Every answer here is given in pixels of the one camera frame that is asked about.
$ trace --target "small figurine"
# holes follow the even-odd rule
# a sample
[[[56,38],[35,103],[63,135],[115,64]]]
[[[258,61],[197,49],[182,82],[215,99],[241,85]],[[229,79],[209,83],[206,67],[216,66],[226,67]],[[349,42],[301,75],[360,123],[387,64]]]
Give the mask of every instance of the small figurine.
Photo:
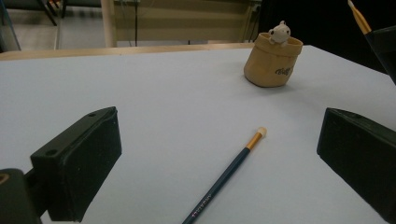
[[[284,21],[281,21],[280,24],[274,29],[269,31],[270,34],[270,43],[275,44],[279,43],[283,48],[288,44],[288,39],[290,37],[290,28],[286,25]]]

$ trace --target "white table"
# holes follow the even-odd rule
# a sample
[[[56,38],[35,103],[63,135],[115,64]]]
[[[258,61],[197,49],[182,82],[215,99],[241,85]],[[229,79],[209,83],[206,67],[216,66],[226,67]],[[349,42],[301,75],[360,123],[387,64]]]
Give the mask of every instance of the white table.
[[[304,46],[288,84],[263,89],[243,76],[249,53],[0,62],[0,168],[29,171],[33,152],[114,105],[123,154],[82,223],[181,223],[264,126],[266,138],[197,223],[385,223],[316,150],[326,107],[396,130],[391,79]]]

